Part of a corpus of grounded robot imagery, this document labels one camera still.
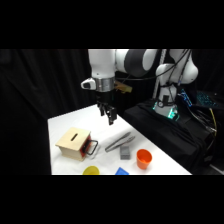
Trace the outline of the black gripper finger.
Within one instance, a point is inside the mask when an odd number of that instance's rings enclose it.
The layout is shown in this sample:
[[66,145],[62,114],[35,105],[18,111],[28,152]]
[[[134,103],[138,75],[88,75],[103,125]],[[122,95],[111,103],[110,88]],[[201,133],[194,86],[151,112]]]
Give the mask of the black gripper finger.
[[110,125],[112,125],[114,121],[117,119],[117,110],[115,107],[110,106],[108,108],[108,119]]
[[105,105],[99,103],[99,104],[98,104],[98,108],[99,108],[99,110],[100,110],[100,114],[101,114],[101,116],[104,116],[104,115],[106,114]]

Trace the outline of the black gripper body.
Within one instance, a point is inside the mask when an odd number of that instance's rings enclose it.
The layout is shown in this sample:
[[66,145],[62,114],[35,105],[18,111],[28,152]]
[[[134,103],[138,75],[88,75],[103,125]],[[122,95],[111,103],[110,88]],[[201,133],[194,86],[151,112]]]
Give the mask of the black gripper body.
[[112,105],[114,101],[114,91],[96,92],[96,100],[98,104]]

